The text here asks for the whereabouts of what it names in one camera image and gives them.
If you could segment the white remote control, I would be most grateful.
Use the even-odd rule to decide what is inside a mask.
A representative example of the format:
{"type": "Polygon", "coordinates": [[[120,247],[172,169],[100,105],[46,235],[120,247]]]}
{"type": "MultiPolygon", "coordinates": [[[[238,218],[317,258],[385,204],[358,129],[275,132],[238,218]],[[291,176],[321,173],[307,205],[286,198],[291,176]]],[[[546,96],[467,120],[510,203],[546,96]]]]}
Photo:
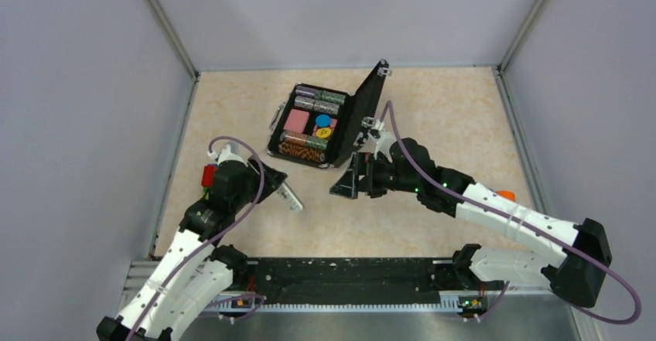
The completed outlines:
{"type": "Polygon", "coordinates": [[[277,189],[276,193],[291,211],[298,212],[304,209],[304,204],[301,199],[287,182],[283,182],[277,189]]]}

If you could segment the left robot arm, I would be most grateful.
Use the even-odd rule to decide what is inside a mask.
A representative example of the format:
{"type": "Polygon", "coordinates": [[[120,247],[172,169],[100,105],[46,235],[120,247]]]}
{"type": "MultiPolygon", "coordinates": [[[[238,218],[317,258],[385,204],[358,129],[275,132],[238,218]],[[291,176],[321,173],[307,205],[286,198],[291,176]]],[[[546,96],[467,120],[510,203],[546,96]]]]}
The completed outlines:
{"type": "Polygon", "coordinates": [[[185,212],[172,243],[136,296],[96,328],[100,340],[178,340],[226,289],[248,280],[246,257],[220,245],[245,206],[288,192],[287,174],[255,158],[231,155],[207,166],[204,195],[185,212]]]}

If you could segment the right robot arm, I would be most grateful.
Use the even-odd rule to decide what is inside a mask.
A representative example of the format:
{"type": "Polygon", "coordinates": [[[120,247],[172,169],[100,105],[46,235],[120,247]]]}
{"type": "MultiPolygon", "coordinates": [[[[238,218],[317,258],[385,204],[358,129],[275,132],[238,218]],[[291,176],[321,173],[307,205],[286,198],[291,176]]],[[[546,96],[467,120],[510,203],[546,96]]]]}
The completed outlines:
{"type": "Polygon", "coordinates": [[[455,169],[438,166],[412,138],[395,142],[388,152],[356,152],[330,193],[357,199],[389,191],[413,193],[428,210],[477,223],[520,244],[524,251],[468,244],[453,256],[453,277],[463,288],[480,282],[516,281],[546,287],[558,297],[591,309],[606,272],[589,262],[610,266],[612,254],[604,226],[558,220],[487,188],[455,169]]]}

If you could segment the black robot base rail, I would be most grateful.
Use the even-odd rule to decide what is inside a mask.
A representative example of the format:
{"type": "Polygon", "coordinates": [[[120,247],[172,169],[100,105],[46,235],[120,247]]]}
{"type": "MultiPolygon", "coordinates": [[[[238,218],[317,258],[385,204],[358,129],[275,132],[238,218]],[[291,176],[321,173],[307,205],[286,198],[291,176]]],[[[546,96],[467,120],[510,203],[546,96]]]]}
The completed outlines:
{"type": "Polygon", "coordinates": [[[509,282],[546,288],[583,308],[599,283],[577,259],[555,268],[528,252],[468,246],[431,257],[248,257],[223,246],[166,282],[174,262],[158,260],[121,311],[145,325],[179,328],[195,315],[262,312],[432,312],[479,321],[509,282]]]}

